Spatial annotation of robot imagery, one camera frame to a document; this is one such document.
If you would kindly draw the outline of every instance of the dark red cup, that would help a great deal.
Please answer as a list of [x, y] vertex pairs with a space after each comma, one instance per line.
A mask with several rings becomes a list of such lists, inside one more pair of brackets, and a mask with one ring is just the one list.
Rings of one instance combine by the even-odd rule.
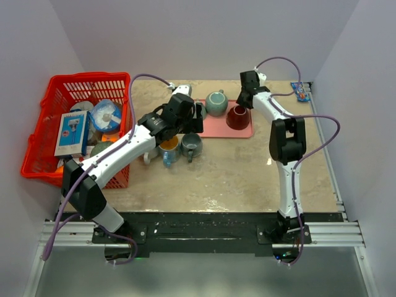
[[236, 105], [227, 113], [226, 123], [234, 130], [245, 129], [250, 122], [249, 110], [240, 105]]

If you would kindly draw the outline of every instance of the table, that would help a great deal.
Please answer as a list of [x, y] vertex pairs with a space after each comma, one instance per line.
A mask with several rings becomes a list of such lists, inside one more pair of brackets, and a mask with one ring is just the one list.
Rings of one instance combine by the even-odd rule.
[[[224, 90], [230, 100], [240, 91], [238, 80], [170, 80], [191, 84], [192, 97], [205, 98]], [[288, 81], [269, 81], [273, 93], [291, 92]], [[137, 119], [170, 99], [170, 91], [155, 80], [138, 80], [132, 88]], [[278, 102], [293, 114], [312, 113], [309, 103], [294, 95]], [[269, 154], [270, 124], [252, 111], [254, 135], [250, 139], [204, 139], [202, 155], [181, 157], [170, 169], [157, 157], [149, 165], [142, 158], [131, 163], [127, 189], [104, 190], [108, 202], [120, 212], [276, 212], [279, 205], [278, 170]], [[306, 119], [307, 152], [321, 144], [313, 119]], [[336, 212], [330, 176], [323, 152], [301, 167], [301, 200], [305, 212]], [[73, 211], [68, 206], [66, 211]]]

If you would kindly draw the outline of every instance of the red basket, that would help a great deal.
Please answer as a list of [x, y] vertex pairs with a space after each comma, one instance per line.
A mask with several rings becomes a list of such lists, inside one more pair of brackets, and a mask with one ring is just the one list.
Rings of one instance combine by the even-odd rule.
[[[54, 157], [59, 125], [63, 113], [68, 113], [77, 102], [90, 101], [96, 105], [110, 99], [123, 105], [119, 136], [132, 127], [127, 88], [131, 78], [128, 73], [86, 72], [54, 76], [42, 99], [41, 113], [34, 134], [30, 135], [20, 174], [62, 186], [62, 173], [55, 173], [59, 159]], [[128, 187], [129, 165], [117, 173], [105, 189]]]

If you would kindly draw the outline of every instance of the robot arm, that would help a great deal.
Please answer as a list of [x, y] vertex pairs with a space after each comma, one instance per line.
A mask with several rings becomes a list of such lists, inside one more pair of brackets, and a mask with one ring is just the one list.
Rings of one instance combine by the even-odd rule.
[[258, 110], [271, 124], [269, 150], [272, 159], [278, 166], [280, 206], [277, 225], [270, 230], [271, 234], [269, 235], [275, 242], [281, 241], [286, 233], [300, 230], [298, 214], [304, 224], [299, 195], [301, 165], [295, 168], [295, 199], [292, 188], [292, 171], [297, 161], [306, 152], [305, 123], [303, 118], [286, 117], [286, 110], [275, 100], [272, 102], [277, 108], [270, 103], [271, 92], [267, 87], [260, 86], [260, 76], [257, 71], [242, 72], [240, 76], [242, 87], [237, 103], [245, 108]]
[[[152, 113], [144, 115], [137, 123], [133, 137], [129, 131], [106, 150], [84, 160], [82, 166], [71, 160], [64, 167], [62, 194], [66, 196], [77, 178], [94, 165], [88, 176], [74, 191], [69, 202], [86, 220], [93, 220], [112, 233], [129, 234], [129, 226], [117, 211], [107, 203], [101, 188], [122, 168], [138, 156], [149, 152], [178, 133], [203, 132], [200, 105], [195, 106], [190, 85], [180, 85], [172, 93], [170, 101]], [[96, 164], [96, 160], [125, 143], [115, 153]]]

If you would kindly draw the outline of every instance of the tray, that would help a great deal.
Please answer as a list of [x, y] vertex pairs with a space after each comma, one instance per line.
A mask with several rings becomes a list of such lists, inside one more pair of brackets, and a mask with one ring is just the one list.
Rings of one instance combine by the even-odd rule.
[[204, 131], [199, 133], [202, 138], [250, 138], [253, 136], [253, 120], [250, 110], [247, 110], [250, 116], [248, 127], [243, 130], [234, 130], [228, 127], [226, 117], [229, 110], [236, 105], [236, 100], [228, 100], [228, 108], [224, 115], [214, 117], [207, 115], [204, 119]]

